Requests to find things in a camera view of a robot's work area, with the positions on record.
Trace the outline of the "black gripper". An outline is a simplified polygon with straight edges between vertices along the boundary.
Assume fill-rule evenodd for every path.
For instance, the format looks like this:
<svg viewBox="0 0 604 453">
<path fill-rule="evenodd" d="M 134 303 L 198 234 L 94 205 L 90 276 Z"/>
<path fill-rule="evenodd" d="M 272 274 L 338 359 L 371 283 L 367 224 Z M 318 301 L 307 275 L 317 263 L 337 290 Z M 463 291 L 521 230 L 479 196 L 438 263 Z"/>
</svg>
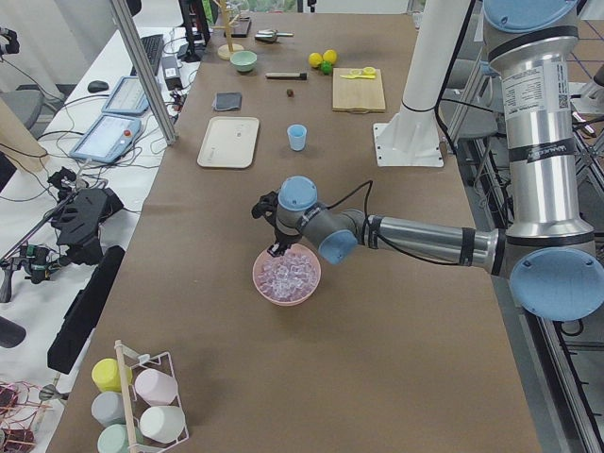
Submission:
<svg viewBox="0 0 604 453">
<path fill-rule="evenodd" d="M 251 209 L 254 219 L 263 218 L 274 230 L 275 243 L 267 249 L 267 253 L 272 257 L 284 256 L 287 250 L 302 238 L 299 231 L 294 226 L 285 225 L 278 214 L 278 194 L 274 191 L 262 195 Z"/>
</svg>

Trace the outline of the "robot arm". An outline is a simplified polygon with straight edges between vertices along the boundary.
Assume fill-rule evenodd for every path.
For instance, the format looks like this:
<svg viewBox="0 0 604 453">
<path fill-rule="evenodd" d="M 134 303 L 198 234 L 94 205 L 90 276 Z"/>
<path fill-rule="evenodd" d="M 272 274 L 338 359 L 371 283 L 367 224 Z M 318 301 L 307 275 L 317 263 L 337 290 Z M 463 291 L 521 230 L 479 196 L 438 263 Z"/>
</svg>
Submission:
<svg viewBox="0 0 604 453">
<path fill-rule="evenodd" d="M 578 320 L 602 305 L 595 233 L 579 214 L 567 77 L 566 58 L 578 40 L 577 5 L 487 1 L 483 17 L 484 56 L 502 82 L 512 224 L 480 232 L 337 211 L 320 202 L 310 179 L 291 176 L 252 209 L 274 229 L 271 255 L 301 240 L 334 264 L 357 245 L 392 249 L 504 277 L 516 302 L 552 321 Z"/>
</svg>

